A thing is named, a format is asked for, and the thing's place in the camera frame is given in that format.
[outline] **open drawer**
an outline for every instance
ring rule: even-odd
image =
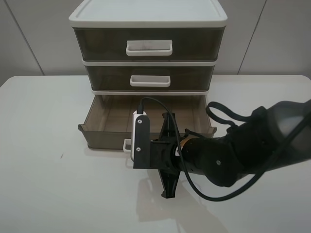
[[[91,149],[122,150],[125,139],[131,138],[132,114],[137,110],[142,96],[101,96],[96,95],[84,124],[78,129],[83,133]],[[205,96],[156,96],[175,113],[181,136],[184,129],[213,137],[215,127],[205,113]],[[145,101],[144,111],[150,119],[151,140],[159,137],[163,116],[162,106]]]

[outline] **white wall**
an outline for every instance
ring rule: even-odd
[[[311,77],[311,1],[268,0],[241,74]]]
[[[2,80],[16,74],[41,74],[40,67],[45,75],[86,74],[68,21],[82,0],[6,0],[22,33],[4,1],[0,0],[0,29],[6,32],[0,36]],[[311,76],[311,1],[219,2],[229,20],[215,73]]]
[[[86,74],[68,17],[82,0],[7,0],[45,75]]]
[[[42,75],[5,2],[0,0],[0,86],[16,75]]]

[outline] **table surface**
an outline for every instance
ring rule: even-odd
[[[19,76],[0,88],[0,232],[310,232],[310,162],[267,172],[225,202],[199,198],[181,174],[176,198],[166,200],[156,170],[133,170],[128,154],[87,147],[77,126],[93,97],[87,76]],[[249,115],[260,105],[311,99],[311,81],[214,75],[207,99]],[[225,134],[226,126],[212,125]],[[211,196],[249,179],[220,188],[192,177]]]

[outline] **black cable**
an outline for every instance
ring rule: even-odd
[[[250,179],[245,185],[243,185],[241,188],[239,188],[238,190],[223,196],[223,197],[218,197],[218,198],[214,198],[214,197],[209,197],[204,195],[202,192],[200,192],[200,190],[197,189],[197,187],[195,186],[195,184],[193,183],[193,181],[190,178],[190,175],[187,171],[186,165],[185,165],[185,161],[184,161],[184,157],[182,155],[182,150],[181,150],[181,146],[180,146],[180,135],[179,135],[179,131],[178,131],[178,127],[177,127],[177,123],[175,118],[173,117],[171,111],[159,100],[154,99],[152,97],[144,97],[140,100],[140,106],[138,106],[138,108],[142,109],[143,112],[143,101],[149,99],[149,100],[153,100],[156,101],[157,103],[159,103],[160,105],[162,105],[165,110],[168,112],[168,114],[170,115],[170,117],[172,118],[173,124],[174,124],[174,128],[175,128],[175,133],[176,133],[176,140],[177,140],[177,148],[179,151],[179,155],[180,155],[180,160],[181,160],[181,165],[183,167],[184,173],[186,175],[186,178],[190,184],[190,186],[192,187],[192,189],[195,191],[195,193],[197,195],[199,195],[200,197],[202,197],[205,200],[209,200],[209,201],[224,201],[224,200],[229,200],[231,198],[234,198],[236,196],[238,196],[239,194],[245,192],[247,189],[249,189],[254,183],[256,183],[257,180],[259,180],[259,178],[267,171],[267,169],[279,158],[279,156],[281,155],[281,153],[283,152],[283,150],[291,143],[291,141],[309,124],[309,122],[311,121],[311,113],[307,114],[304,119],[289,133],[289,135],[283,140],[283,142],[280,144],[280,146],[277,148],[277,150],[275,151],[275,153],[264,163],[264,165],[261,167],[261,169],[253,176],[252,179]]]
[[[234,120],[237,120],[237,121],[242,121],[242,122],[248,122],[251,120],[251,117],[250,116],[241,116],[241,115],[238,115],[234,112],[232,112],[229,108],[227,108],[226,106],[222,105],[221,103],[218,103],[218,102],[210,102],[205,111],[207,113],[207,115],[212,118],[213,120],[215,120],[216,122],[220,123],[220,124],[223,124],[223,125],[230,125],[232,127],[237,127],[237,125],[231,121],[231,120],[224,120],[218,116],[216,116],[211,110],[210,108],[216,108],[220,111],[222,111],[223,113],[225,113],[228,117],[234,119]]]

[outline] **white lid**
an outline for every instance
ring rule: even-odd
[[[217,0],[84,0],[69,17],[74,28],[220,28]]]

